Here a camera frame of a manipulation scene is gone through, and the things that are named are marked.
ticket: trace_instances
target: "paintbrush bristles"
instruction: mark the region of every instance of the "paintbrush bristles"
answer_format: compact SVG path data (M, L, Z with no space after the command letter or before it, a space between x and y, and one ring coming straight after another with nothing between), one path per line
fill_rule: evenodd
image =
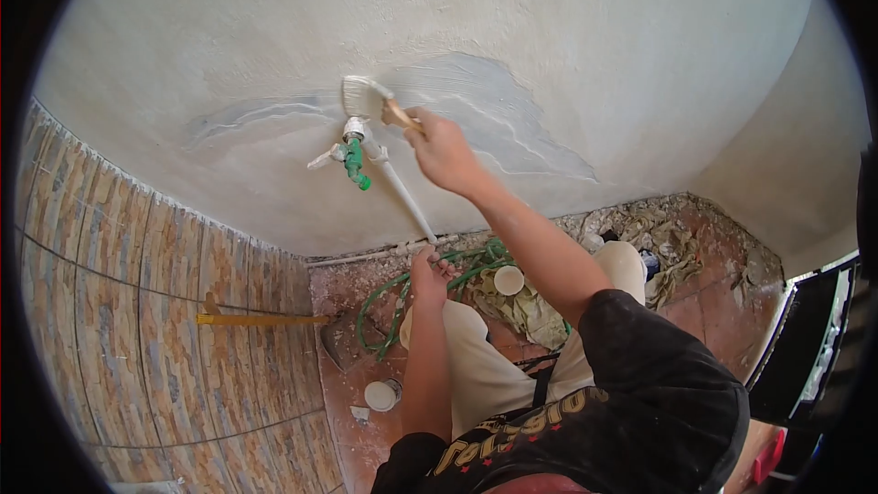
M380 116L384 100L392 98L393 93L387 87L369 77L348 75L342 79L342 106L348 116Z

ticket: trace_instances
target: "yellow measuring tape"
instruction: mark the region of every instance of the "yellow measuring tape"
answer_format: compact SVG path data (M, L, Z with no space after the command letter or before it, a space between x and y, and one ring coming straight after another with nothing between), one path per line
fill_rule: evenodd
M222 326L277 326L279 324L326 324L329 317L271 317L248 315L223 315L214 300L214 294L208 292L204 297L204 308L207 313L195 315L195 324L217 324Z

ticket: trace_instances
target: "paint can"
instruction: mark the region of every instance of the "paint can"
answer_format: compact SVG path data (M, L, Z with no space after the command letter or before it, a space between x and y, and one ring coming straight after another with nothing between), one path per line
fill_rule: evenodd
M364 392L366 404L376 412L387 412L402 398L402 384L393 378L373 381Z
M516 266L503 266L494 274L494 287L502 295L516 295L524 288L524 275Z

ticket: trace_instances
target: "red object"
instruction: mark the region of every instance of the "red object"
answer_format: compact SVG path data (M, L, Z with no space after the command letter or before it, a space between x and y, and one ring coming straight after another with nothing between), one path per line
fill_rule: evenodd
M760 455L756 456L756 460L753 461L753 480L756 481L756 484L762 484L762 481L774 471L778 462L781 461L783 442L786 437L787 432L782 429L778 432L777 437L774 437L774 440L762 449Z

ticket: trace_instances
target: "hand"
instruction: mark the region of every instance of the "hand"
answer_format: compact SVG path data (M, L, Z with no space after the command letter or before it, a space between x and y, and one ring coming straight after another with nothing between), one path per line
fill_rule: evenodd
M447 259L439 259L439 252L426 245L412 258L412 293L419 306L442 309L448 298L445 288L454 279L455 267Z
M414 148L424 175L440 188L466 196L476 181L487 176L457 123L431 113L424 107L406 109L421 121L426 134L405 129L403 136Z

